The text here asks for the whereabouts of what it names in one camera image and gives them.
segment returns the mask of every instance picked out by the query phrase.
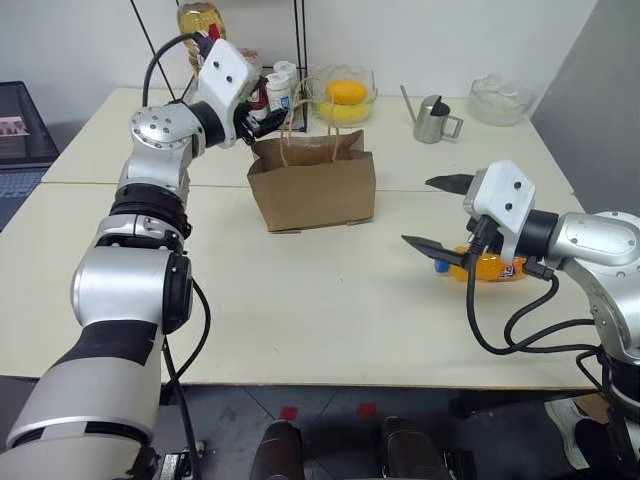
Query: metal pitcher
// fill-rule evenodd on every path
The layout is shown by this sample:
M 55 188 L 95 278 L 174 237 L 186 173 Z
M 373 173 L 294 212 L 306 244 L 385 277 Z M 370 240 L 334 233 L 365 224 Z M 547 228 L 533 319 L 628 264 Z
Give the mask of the metal pitcher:
M 404 86 L 400 85 L 400 90 L 402 90 L 402 96 L 407 103 L 411 120 L 413 120 L 413 136 L 416 140 L 423 143 L 437 143 L 442 140 L 442 137 L 458 138 L 464 121 L 461 118 L 450 115 L 451 109 L 449 105 L 442 101 L 441 95 L 430 95 L 422 100 L 418 118 L 416 118 Z M 456 122 L 451 134 L 445 132 L 445 125 L 448 120 Z

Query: orange bottle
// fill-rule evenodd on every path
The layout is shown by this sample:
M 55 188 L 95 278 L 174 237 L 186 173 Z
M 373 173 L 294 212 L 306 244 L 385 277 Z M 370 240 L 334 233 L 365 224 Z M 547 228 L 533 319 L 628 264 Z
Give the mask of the orange bottle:
M 456 247 L 455 251 L 464 253 L 467 247 Z M 494 253 L 485 253 L 478 260 L 476 267 L 476 280 L 481 282 L 510 282 L 524 278 L 523 271 L 525 259 L 515 257 L 511 265 L 502 262 L 500 255 Z M 467 271 L 456 265 L 450 265 L 442 260 L 436 260 L 436 272 L 449 273 L 460 281 L 467 281 Z

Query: brown paper bag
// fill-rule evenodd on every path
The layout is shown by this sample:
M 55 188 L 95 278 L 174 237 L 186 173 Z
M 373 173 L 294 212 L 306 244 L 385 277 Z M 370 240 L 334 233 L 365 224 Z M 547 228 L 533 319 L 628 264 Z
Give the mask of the brown paper bag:
M 376 175 L 364 131 L 337 142 L 333 135 L 291 137 L 251 147 L 256 160 L 247 178 L 270 232 L 373 216 Z

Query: blue bottle cap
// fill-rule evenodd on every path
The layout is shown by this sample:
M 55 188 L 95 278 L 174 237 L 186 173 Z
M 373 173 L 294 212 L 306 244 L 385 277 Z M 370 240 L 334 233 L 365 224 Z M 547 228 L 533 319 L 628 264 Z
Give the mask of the blue bottle cap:
M 444 260 L 435 260 L 433 266 L 438 273 L 447 273 L 450 267 L 449 262 L 445 262 Z

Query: yellow bottle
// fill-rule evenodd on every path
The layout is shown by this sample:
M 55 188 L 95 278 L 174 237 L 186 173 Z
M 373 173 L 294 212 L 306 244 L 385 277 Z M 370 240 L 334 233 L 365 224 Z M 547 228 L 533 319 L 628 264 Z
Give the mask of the yellow bottle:
M 466 247 L 456 247 L 455 251 L 464 253 Z M 494 253 L 485 253 L 478 260 L 476 266 L 476 280 L 481 282 L 510 282 L 524 278 L 523 271 L 524 258 L 515 257 L 511 265 L 502 262 L 500 255 Z M 449 265 L 447 262 L 436 261 L 436 271 L 438 273 L 449 272 L 453 277 L 460 281 L 467 281 L 467 271 L 456 265 Z
M 227 30 L 220 12 L 212 2 L 207 0 L 180 0 L 178 6 L 178 27 L 180 33 L 204 32 L 212 38 L 227 38 Z M 201 59 L 198 49 L 191 40 L 185 42 L 189 50 L 189 63 L 193 73 L 200 72 Z

